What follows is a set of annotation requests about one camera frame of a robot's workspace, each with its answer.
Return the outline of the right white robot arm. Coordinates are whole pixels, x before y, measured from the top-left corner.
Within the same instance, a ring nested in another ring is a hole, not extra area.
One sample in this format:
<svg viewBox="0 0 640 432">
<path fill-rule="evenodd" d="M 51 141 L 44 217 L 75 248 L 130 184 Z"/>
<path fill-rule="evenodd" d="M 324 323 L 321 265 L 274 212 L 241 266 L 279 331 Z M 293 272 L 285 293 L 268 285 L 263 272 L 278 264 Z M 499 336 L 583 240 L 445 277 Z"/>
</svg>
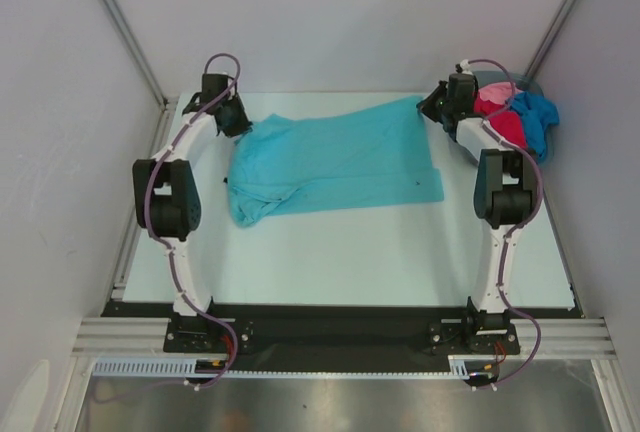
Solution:
<svg viewBox="0 0 640 432">
<path fill-rule="evenodd" d="M 477 164 L 473 209 L 482 225 L 482 246 L 476 285 L 460 322 L 430 327 L 438 352 L 491 354 L 501 344 L 518 347 L 509 285 L 519 237 L 541 207 L 536 161 L 474 113 L 478 91 L 475 75 L 458 68 L 417 105 Z"/>
</svg>

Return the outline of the teal t-shirt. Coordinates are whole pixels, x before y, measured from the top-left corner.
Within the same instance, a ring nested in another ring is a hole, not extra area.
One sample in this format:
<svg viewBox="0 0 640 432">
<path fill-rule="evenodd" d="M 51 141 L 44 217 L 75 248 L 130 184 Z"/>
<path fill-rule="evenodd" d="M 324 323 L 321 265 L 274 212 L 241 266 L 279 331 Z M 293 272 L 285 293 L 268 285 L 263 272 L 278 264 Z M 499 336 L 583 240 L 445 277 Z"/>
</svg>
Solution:
<svg viewBox="0 0 640 432">
<path fill-rule="evenodd" d="M 268 216 L 443 201 L 419 101 L 255 123 L 237 140 L 226 177 L 233 222 L 247 228 Z"/>
</svg>

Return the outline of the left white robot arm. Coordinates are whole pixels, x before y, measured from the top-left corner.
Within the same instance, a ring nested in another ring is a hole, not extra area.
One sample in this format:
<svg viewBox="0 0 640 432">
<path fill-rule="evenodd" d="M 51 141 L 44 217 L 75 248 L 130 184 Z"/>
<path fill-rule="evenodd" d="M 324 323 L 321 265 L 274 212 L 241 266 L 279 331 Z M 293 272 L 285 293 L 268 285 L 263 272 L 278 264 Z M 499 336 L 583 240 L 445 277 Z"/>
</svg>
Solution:
<svg viewBox="0 0 640 432">
<path fill-rule="evenodd" d="M 251 125 L 237 91 L 238 79 L 237 74 L 205 72 L 174 137 L 152 158 L 138 159 L 132 166 L 136 220 L 163 248 L 175 290 L 170 346 L 188 341 L 202 352 L 218 344 L 229 354 L 237 349 L 233 328 L 211 312 L 213 299 L 192 264 L 189 237 L 202 220 L 193 165 L 218 134 L 235 137 Z"/>
</svg>

